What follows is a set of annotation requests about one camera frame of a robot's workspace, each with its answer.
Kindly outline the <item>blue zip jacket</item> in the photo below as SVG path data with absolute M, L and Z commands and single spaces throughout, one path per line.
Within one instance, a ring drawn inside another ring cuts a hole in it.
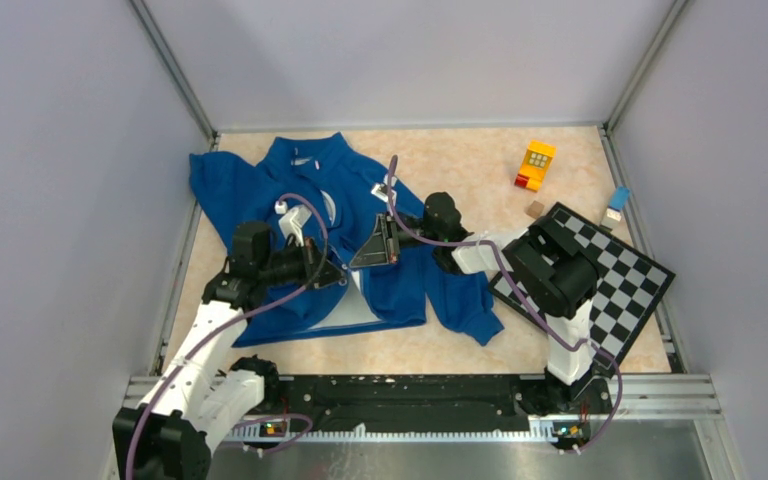
M 278 137 L 250 164 L 226 151 L 193 154 L 189 183 L 225 246 L 247 221 L 278 226 L 274 204 L 298 194 L 328 223 L 329 259 L 342 268 L 387 209 L 372 193 L 387 173 L 336 133 L 320 139 Z M 485 274 L 457 275 L 439 268 L 430 245 L 406 249 L 397 264 L 350 270 L 346 284 L 308 290 L 249 320 L 236 348 L 421 326 L 428 308 L 448 330 L 485 346 L 503 331 Z

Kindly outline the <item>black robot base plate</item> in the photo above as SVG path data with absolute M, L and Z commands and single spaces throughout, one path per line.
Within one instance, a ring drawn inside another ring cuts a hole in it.
M 270 380 L 249 416 L 309 417 L 316 432 L 490 433 L 525 431 L 540 417 L 579 420 L 611 411 L 607 383 L 576 399 L 547 392 L 541 374 L 296 375 Z

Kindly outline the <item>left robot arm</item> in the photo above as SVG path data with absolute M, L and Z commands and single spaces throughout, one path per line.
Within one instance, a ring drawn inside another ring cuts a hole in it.
M 279 404 L 281 388 L 268 378 L 265 361 L 217 380 L 226 352 L 254 316 L 345 280 L 327 259 L 324 227 L 309 235 L 284 220 L 280 229 L 260 221 L 236 228 L 177 356 L 137 405 L 121 407 L 113 420 L 119 478 L 204 479 L 215 450 L 242 417 Z

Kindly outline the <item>black white checkerboard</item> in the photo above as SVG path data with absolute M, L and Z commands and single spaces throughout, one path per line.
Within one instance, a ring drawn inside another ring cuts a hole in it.
M 591 340 L 620 364 L 675 278 L 675 273 L 560 202 L 547 216 L 571 232 L 599 262 L 603 277 L 590 315 Z

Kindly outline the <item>yellow red toy block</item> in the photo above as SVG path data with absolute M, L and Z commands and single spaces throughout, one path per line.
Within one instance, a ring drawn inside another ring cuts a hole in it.
M 530 141 L 514 184 L 520 188 L 537 192 L 542 186 L 556 152 L 557 149 L 553 145 L 537 140 Z

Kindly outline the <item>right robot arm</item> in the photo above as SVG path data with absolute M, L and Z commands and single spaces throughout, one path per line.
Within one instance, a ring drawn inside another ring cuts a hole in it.
M 596 257 L 551 218 L 535 220 L 520 233 L 471 234 L 446 192 L 427 197 L 421 217 L 404 217 L 388 198 L 370 237 L 350 262 L 353 269 L 395 264 L 402 250 L 433 246 L 433 258 L 447 273 L 497 271 L 532 318 L 550 337 L 546 372 L 549 404 L 572 412 L 587 397 L 593 373 L 590 313 L 602 277 Z

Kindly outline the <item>aluminium frame rail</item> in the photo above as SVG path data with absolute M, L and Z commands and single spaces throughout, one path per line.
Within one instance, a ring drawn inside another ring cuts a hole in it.
M 606 381 L 612 409 L 607 414 L 588 416 L 590 422 L 694 420 L 716 416 L 720 404 L 713 385 L 704 375 L 632 374 L 621 382 Z M 303 426 L 291 425 L 288 438 L 296 435 L 310 419 L 301 415 Z M 525 431 L 490 433 L 371 433 L 364 426 L 349 432 L 316 432 L 301 437 L 303 443 L 443 443 L 443 442 L 556 442 L 562 429 L 579 420 L 569 415 L 549 415 L 537 419 Z

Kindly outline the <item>small brown wooden cube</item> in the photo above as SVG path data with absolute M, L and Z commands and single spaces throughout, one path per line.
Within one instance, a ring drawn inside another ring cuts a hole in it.
M 526 214 L 532 219 L 539 219 L 545 212 L 545 205 L 540 201 L 532 201 L 526 208 Z

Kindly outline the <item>blue white small block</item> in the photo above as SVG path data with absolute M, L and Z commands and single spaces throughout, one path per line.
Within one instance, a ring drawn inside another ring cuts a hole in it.
M 615 229 L 623 219 L 623 209 L 631 195 L 629 188 L 619 186 L 610 197 L 605 212 L 600 221 L 600 226 L 607 230 Z

